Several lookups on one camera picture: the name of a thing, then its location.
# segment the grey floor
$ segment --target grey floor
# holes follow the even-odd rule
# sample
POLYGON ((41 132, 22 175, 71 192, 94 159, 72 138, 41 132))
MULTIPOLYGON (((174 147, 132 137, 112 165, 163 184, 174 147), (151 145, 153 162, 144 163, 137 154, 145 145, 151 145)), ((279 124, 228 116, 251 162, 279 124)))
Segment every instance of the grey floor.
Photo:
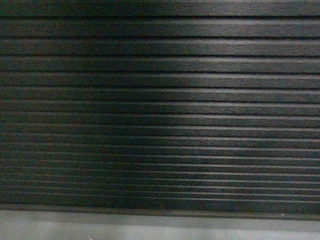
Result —
POLYGON ((320 222, 0 211, 0 240, 320 240, 320 222))

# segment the dark ribbed surface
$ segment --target dark ribbed surface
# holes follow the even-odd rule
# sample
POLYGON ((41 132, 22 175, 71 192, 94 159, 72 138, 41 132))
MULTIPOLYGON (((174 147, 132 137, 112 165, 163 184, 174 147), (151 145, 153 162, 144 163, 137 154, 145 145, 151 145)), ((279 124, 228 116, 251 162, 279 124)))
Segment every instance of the dark ribbed surface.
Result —
POLYGON ((319 213, 319 1, 0 15, 0 202, 319 213))

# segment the ribbed rubber mat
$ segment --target ribbed rubber mat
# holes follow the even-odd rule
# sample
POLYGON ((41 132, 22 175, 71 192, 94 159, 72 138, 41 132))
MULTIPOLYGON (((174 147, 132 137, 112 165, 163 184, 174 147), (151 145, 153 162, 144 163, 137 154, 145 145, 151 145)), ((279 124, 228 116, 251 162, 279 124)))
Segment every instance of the ribbed rubber mat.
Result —
POLYGON ((0 15, 1 208, 319 213, 320 1, 0 15))

